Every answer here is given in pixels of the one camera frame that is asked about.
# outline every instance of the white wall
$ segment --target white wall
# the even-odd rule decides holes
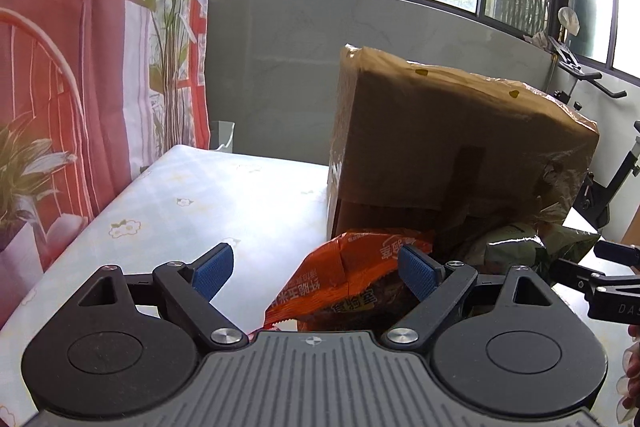
[[[209,0],[210,120],[234,152],[326,164],[345,44],[542,87],[549,55],[474,21],[403,0]]]
[[[591,170],[597,182],[607,185],[620,167],[626,153],[633,147],[638,135],[634,129],[634,122],[640,120],[640,87],[606,73],[603,73],[602,80],[599,82],[612,91],[626,90],[626,98],[614,100],[597,87],[581,81],[575,86],[569,107],[574,107],[574,102],[580,102],[582,104],[580,113],[598,123],[600,141],[591,163]],[[572,84],[573,81],[567,73],[558,71],[554,75],[550,92],[556,89],[569,92]],[[603,236],[611,241],[622,239],[636,213],[638,204],[640,204],[640,176],[638,178],[629,176],[609,206],[610,223],[605,227]]]

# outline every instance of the flower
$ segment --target flower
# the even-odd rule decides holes
[[[111,223],[111,230],[109,235],[114,239],[122,237],[123,235],[136,235],[142,223],[133,219],[123,219],[119,223]]]

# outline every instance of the metal screw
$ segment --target metal screw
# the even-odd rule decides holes
[[[211,340],[217,344],[235,344],[242,340],[242,331],[236,328],[220,328],[211,333]]]
[[[394,328],[386,334],[386,337],[395,344],[411,344],[418,340],[418,333],[411,328]]]

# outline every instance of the white tablecloth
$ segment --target white tablecloth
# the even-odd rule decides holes
[[[9,427],[35,412],[20,376],[22,352],[53,313],[98,267],[148,273],[171,260],[190,262],[221,241],[234,249],[233,275],[212,303],[244,331],[306,254],[324,242],[327,167],[177,146],[119,195],[51,266],[0,330],[0,419]],[[589,230],[572,212],[567,226]],[[583,264],[609,275],[629,273],[600,261]],[[615,382],[622,375],[626,328],[586,317],[581,294],[559,289],[609,355],[609,375],[594,413],[614,426]]]

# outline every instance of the curtain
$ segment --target curtain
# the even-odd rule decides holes
[[[208,148],[207,0],[0,0],[0,326],[176,144]]]

